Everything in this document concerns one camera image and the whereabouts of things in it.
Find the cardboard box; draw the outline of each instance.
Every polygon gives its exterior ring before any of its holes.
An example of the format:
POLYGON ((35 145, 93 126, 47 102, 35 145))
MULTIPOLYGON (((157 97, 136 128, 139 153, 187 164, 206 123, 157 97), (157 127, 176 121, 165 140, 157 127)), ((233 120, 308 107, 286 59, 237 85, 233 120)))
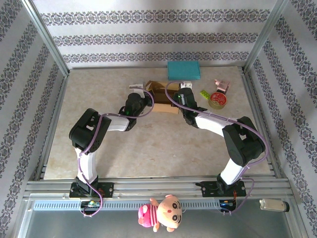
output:
MULTIPOLYGON (((178 114, 178 107, 172 107, 172 102, 165 95, 165 87, 168 82, 149 81, 146 89, 150 91, 154 97, 153 112, 164 112, 178 114)), ((172 83, 168 86, 167 92, 171 98, 179 90, 178 83, 172 83)))

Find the aluminum frame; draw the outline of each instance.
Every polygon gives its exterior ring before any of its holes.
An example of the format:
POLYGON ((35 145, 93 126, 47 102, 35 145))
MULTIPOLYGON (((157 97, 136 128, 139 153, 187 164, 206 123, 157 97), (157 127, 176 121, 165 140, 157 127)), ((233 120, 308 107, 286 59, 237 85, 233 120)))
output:
MULTIPOLYGON (((291 185, 287 178, 275 178, 272 176, 252 176, 255 180, 255 187, 248 199, 274 198, 287 201, 291 210, 286 213, 292 236, 295 238, 308 237, 303 220, 299 213, 291 185)), ((113 198, 105 198, 104 201, 149 201, 155 196, 157 199, 164 199, 165 194, 174 194, 181 200, 191 200, 194 202, 206 202, 219 198, 203 198, 200 187, 196 182, 216 181, 216 177, 166 177, 166 178, 108 178, 101 179, 101 182, 113 182, 113 198)), ((29 181, 23 196, 23 205, 19 214, 23 219, 18 219, 15 224, 13 237, 24 237, 27 233, 28 225, 32 217, 34 204, 36 201, 70 201, 69 189, 71 179, 63 180, 42 180, 29 181)), ((245 181, 245 188, 248 192, 252 182, 245 181)))

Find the small white cylinder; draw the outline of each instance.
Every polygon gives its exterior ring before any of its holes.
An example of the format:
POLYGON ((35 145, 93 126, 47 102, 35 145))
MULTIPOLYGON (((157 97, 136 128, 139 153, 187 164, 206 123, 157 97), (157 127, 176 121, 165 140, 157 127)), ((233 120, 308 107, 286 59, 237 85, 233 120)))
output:
POLYGON ((261 199, 260 200, 261 210, 273 211, 273 212, 288 212, 289 204, 281 200, 276 199, 261 199))

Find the teal book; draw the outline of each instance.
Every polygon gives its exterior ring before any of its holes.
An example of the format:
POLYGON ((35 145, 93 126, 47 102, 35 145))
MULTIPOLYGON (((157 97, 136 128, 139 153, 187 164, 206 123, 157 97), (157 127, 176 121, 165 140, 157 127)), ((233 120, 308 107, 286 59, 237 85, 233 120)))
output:
POLYGON ((168 80, 198 80, 200 69, 198 61, 169 61, 168 80))

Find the beige table surface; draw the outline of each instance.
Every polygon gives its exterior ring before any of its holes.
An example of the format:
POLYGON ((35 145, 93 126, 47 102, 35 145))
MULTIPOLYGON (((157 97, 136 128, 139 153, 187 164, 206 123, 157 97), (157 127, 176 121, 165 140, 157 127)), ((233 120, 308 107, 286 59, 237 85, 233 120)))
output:
MULTIPOLYGON (((71 71, 55 132, 45 179, 73 179, 77 158, 68 133, 87 108, 117 113, 131 92, 129 84, 167 80, 167 68, 77 69, 71 71)), ((248 116, 253 121, 237 67, 202 67, 193 81, 198 106, 230 118, 248 116), (201 90, 216 91, 214 79, 228 80, 228 103, 210 108, 201 90)), ((100 178, 217 175, 229 160, 222 137, 186 124, 182 114, 151 113, 137 120, 129 132, 109 131, 97 151, 100 178)), ((269 174, 266 162, 249 174, 269 174)))

